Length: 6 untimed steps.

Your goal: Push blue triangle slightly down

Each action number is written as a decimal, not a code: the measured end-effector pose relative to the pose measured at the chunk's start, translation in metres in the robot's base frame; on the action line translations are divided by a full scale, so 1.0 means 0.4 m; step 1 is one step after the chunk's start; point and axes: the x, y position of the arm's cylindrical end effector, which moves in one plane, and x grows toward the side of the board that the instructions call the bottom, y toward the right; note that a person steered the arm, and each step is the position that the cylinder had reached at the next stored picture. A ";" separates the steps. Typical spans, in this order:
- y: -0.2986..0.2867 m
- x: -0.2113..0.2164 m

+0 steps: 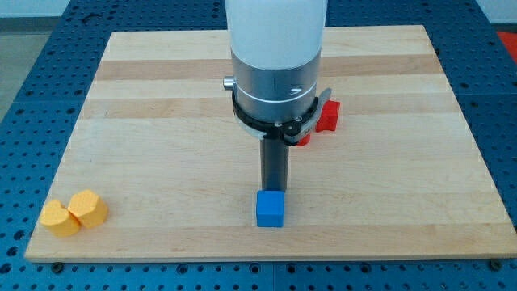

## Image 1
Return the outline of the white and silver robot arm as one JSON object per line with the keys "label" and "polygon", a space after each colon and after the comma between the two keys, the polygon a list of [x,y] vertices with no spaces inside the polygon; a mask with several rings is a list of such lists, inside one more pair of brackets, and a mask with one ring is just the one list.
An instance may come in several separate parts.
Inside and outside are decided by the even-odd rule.
{"label": "white and silver robot arm", "polygon": [[327,0],[226,0],[236,102],[267,123],[304,115],[316,95]]}

